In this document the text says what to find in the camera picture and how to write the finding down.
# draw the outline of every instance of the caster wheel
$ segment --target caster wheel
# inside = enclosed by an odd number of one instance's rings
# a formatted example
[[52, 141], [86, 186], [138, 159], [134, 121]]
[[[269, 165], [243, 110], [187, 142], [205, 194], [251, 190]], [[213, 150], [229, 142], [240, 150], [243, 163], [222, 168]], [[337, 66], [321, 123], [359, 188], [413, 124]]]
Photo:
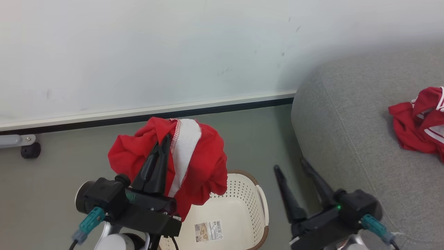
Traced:
[[31, 145], [22, 146], [20, 153], [24, 159], [34, 159], [39, 157], [41, 151], [42, 149], [40, 144], [38, 142], [34, 142]]

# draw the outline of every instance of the red cloth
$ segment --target red cloth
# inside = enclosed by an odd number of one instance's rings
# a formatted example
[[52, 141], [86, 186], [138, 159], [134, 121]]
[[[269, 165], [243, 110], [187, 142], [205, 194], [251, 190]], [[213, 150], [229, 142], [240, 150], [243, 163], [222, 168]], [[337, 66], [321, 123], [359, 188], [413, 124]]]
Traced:
[[211, 192], [226, 192], [226, 155], [215, 129], [190, 119], [153, 117], [134, 136], [119, 135], [108, 159], [117, 174], [123, 173], [133, 182], [156, 142], [167, 134], [172, 140], [165, 195], [176, 199], [184, 221], [192, 204], [203, 205]]
[[402, 148], [423, 153], [438, 153], [444, 161], [443, 87], [428, 87], [411, 102], [388, 108]]

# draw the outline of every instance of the teal connector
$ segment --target teal connector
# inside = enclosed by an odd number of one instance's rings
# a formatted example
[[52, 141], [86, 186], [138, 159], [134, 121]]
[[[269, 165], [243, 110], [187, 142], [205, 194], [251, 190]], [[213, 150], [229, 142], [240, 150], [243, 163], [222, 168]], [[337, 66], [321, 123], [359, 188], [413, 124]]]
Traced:
[[366, 214], [361, 219], [362, 226], [370, 232], [376, 234], [386, 244], [390, 245], [395, 240], [395, 235], [388, 232], [384, 225], [370, 214]]
[[81, 245], [88, 238], [88, 234], [105, 219], [105, 212], [95, 207], [79, 225], [79, 229], [73, 234], [72, 240], [77, 240]]

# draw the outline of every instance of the white plastic basket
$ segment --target white plastic basket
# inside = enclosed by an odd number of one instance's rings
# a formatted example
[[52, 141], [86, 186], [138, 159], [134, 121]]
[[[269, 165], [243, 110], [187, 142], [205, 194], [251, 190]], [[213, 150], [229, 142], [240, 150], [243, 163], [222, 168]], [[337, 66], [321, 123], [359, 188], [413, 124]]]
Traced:
[[[265, 242], [269, 215], [264, 191], [241, 170], [228, 171], [227, 184], [224, 195], [211, 193], [203, 206], [191, 206], [175, 238], [180, 250], [257, 250]], [[171, 238], [162, 238], [159, 246], [176, 249]]]

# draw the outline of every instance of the red clothing on sofa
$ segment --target red clothing on sofa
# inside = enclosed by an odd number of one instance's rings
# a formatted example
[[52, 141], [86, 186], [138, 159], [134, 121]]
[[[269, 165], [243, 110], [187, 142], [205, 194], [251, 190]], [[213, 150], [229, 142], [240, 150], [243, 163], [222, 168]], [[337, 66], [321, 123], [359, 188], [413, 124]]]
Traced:
[[428, 87], [411, 102], [388, 108], [402, 148], [438, 153], [444, 161], [444, 88]]
[[123, 173], [133, 182], [156, 142], [167, 134], [172, 140], [165, 195], [176, 199], [184, 221], [192, 204], [203, 205], [211, 192], [226, 192], [226, 155], [215, 129], [191, 119], [153, 117], [134, 136], [119, 135], [108, 159], [117, 174]]

